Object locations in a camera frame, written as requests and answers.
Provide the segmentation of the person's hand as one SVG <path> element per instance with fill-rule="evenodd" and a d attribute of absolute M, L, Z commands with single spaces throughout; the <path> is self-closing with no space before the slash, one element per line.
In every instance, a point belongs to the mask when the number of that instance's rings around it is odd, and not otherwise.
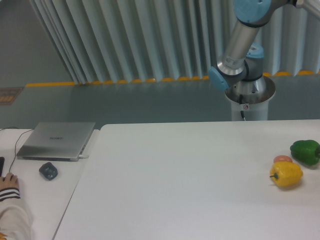
<path fill-rule="evenodd" d="M 20 186 L 17 175 L 9 172 L 5 176 L 0 177 L 0 194 L 15 194 L 18 196 L 20 195 Z"/>

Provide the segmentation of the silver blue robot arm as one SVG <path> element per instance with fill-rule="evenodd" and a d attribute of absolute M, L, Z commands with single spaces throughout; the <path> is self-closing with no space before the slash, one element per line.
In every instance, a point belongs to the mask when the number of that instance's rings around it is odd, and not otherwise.
<path fill-rule="evenodd" d="M 237 18 L 224 53 L 216 67 L 208 70 L 210 82 L 220 91 L 247 78 L 250 68 L 246 57 L 261 27 L 266 25 L 275 10 L 285 6 L 303 8 L 316 18 L 320 17 L 318 0 L 234 0 L 233 10 Z"/>

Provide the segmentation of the cream sleeved forearm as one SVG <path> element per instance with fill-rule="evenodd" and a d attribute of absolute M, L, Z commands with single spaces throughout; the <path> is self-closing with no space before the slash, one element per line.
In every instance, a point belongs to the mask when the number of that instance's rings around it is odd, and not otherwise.
<path fill-rule="evenodd" d="M 16 187 L 5 187 L 0 190 L 0 239 L 31 239 L 28 210 Z"/>

